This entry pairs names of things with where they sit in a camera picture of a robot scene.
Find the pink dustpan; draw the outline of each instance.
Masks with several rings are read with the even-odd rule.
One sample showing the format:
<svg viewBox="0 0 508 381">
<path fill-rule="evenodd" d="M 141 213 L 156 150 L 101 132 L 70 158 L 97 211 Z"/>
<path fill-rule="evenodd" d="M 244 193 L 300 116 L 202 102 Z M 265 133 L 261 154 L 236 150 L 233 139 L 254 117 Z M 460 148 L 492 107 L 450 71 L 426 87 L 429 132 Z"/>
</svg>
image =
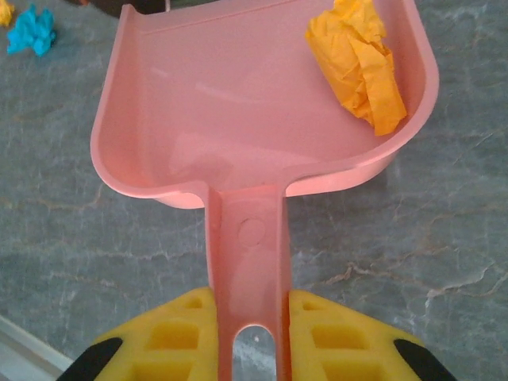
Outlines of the pink dustpan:
<svg viewBox="0 0 508 381">
<path fill-rule="evenodd" d="M 144 16 L 121 13 L 91 138 L 116 191 L 206 208 L 217 301 L 219 375 L 231 379 L 244 327 L 275 339 L 291 379 L 285 196 L 339 191 L 381 172 L 423 126 L 438 73 L 414 0 L 378 0 L 409 116 L 376 137 L 335 99 L 304 33 L 329 0 L 221 0 Z"/>
</svg>

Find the marble floor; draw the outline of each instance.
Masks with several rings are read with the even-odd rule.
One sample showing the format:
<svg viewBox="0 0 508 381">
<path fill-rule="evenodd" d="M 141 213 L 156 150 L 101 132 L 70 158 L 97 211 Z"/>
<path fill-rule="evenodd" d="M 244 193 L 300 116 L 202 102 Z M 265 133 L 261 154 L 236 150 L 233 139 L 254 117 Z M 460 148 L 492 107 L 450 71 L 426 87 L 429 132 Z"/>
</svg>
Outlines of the marble floor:
<svg viewBox="0 0 508 381">
<path fill-rule="evenodd" d="M 11 0 L 21 10 L 26 0 Z M 71 358 L 207 284 L 203 212 L 110 190 L 91 126 L 117 20 L 40 0 L 58 41 L 0 29 L 0 314 Z M 417 0 L 441 71 L 424 129 L 381 175 L 288 200 L 294 284 L 419 336 L 460 380 L 508 379 L 508 2 Z M 242 334 L 236 379 L 273 379 Z"/>
</svg>

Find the yellow crumpled paper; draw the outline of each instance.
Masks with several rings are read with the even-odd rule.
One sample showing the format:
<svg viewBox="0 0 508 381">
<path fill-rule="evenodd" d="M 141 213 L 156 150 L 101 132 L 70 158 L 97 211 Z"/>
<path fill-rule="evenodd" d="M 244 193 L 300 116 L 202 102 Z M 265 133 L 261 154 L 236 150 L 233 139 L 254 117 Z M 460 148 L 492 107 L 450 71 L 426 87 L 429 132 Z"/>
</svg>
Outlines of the yellow crumpled paper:
<svg viewBox="0 0 508 381">
<path fill-rule="evenodd" d="M 306 39 L 342 106 L 392 133 L 406 115 L 394 77 L 387 35 L 372 0 L 335 0 L 332 10 L 313 18 Z"/>
</svg>

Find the dustpan handle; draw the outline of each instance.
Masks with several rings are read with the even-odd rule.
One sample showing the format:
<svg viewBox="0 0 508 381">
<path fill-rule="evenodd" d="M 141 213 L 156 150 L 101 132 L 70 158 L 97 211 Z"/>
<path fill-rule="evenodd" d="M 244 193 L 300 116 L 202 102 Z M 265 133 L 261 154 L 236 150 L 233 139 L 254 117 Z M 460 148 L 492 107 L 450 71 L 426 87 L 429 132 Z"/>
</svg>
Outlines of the dustpan handle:
<svg viewBox="0 0 508 381">
<path fill-rule="evenodd" d="M 233 343 L 260 325 L 274 338 L 277 380 L 291 379 L 291 256 L 286 202 L 277 187 L 211 193 L 206 206 L 207 259 L 217 304 L 219 380 L 232 379 Z"/>
</svg>

